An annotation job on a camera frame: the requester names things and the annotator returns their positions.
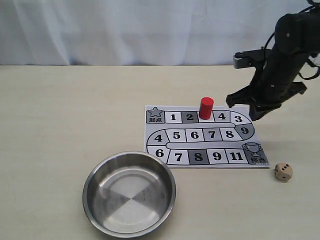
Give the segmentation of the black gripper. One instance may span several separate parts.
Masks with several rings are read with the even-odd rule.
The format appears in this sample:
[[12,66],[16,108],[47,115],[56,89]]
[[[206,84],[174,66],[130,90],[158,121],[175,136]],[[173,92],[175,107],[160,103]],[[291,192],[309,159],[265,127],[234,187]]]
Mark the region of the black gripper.
[[307,52],[286,54],[273,47],[255,87],[247,85],[228,94],[227,106],[248,105],[251,120],[257,121],[295,95],[303,95],[307,87],[295,79],[308,58]]

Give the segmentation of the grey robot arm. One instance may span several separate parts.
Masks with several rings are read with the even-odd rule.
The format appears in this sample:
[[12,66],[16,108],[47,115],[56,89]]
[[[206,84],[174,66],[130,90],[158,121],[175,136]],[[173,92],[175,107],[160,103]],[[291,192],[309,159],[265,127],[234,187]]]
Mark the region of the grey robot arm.
[[305,64],[318,69],[310,58],[320,54],[320,4],[311,0],[309,5],[277,21],[270,36],[274,39],[271,49],[264,45],[234,54],[235,69],[254,67],[255,72],[247,86],[227,95],[228,107],[248,105],[250,119],[257,121],[285,101],[305,93],[306,85],[295,79],[301,76]]

